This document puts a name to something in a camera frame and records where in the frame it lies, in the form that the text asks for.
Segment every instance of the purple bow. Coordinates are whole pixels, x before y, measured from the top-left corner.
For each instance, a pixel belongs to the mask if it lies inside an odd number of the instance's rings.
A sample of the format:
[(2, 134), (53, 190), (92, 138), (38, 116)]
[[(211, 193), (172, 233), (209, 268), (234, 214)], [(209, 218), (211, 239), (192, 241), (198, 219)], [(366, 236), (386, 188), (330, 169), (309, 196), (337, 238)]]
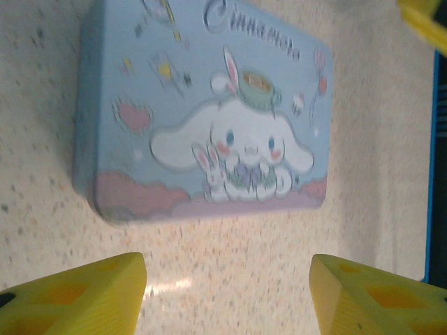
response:
[(259, 165), (255, 167), (248, 167), (239, 162), (236, 167), (236, 174), (241, 179), (241, 182), (250, 189), (255, 189), (261, 181), (261, 168)]

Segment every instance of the pink cloud illustration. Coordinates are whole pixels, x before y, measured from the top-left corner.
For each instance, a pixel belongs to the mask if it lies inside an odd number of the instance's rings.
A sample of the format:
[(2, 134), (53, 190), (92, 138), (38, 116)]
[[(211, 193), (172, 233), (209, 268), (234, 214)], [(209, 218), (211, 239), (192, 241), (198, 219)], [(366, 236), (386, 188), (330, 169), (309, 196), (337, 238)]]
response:
[(328, 185), (328, 177), (325, 176), (322, 179), (312, 181), (304, 185), (300, 192), (307, 194), (308, 196), (323, 201), (326, 196), (326, 188)]
[(129, 215), (144, 218), (153, 211), (169, 212), (176, 204), (188, 202), (188, 193), (162, 184), (137, 184), (120, 172), (102, 172), (96, 178), (95, 205), (103, 209), (121, 208)]
[(264, 202), (229, 201), (220, 204), (207, 202), (204, 198), (196, 198), (188, 203), (179, 203), (167, 216), (164, 213), (154, 213), (151, 220), (162, 221), (167, 218), (193, 219), (199, 217), (222, 217), (244, 214), (259, 214), (276, 211), (296, 211), (299, 209), (318, 208), (319, 199), (307, 194), (291, 191), (284, 199), (270, 199)]

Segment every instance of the pink cheeks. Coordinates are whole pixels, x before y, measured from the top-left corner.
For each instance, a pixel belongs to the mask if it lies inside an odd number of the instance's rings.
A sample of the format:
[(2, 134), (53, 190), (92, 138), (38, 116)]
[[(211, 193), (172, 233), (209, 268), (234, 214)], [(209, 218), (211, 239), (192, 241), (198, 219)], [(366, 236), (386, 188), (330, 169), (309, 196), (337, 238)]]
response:
[(271, 156), (272, 156), (272, 160), (274, 160), (274, 161), (278, 160), (279, 158), (281, 158), (281, 150), (280, 149), (273, 150), (271, 153)]
[(225, 145), (222, 142), (217, 142), (217, 151), (222, 155), (222, 156), (228, 156), (230, 154), (230, 147)]

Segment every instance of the small bunny figure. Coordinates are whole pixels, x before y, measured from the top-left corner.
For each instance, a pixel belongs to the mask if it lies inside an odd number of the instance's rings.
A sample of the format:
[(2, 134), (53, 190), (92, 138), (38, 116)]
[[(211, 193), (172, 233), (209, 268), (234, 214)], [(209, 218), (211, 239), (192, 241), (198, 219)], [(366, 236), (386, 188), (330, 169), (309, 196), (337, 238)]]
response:
[(211, 144), (208, 144), (207, 153), (205, 148), (200, 144), (194, 143), (192, 150), (197, 164), (199, 164), (203, 172), (207, 175), (207, 181), (203, 184), (205, 199), (209, 202), (227, 201), (228, 196), (225, 191), (227, 174), (220, 166), (216, 149)]

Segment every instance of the red balloon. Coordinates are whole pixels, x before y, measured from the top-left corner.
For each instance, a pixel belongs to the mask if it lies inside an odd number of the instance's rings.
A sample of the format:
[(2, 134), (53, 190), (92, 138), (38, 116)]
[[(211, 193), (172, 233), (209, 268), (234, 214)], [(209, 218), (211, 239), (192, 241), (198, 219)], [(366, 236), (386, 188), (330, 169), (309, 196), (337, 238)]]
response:
[(328, 89), (328, 81), (325, 77), (320, 78), (320, 82), (318, 84), (318, 92), (322, 96), (324, 93), (326, 93), (326, 90)]

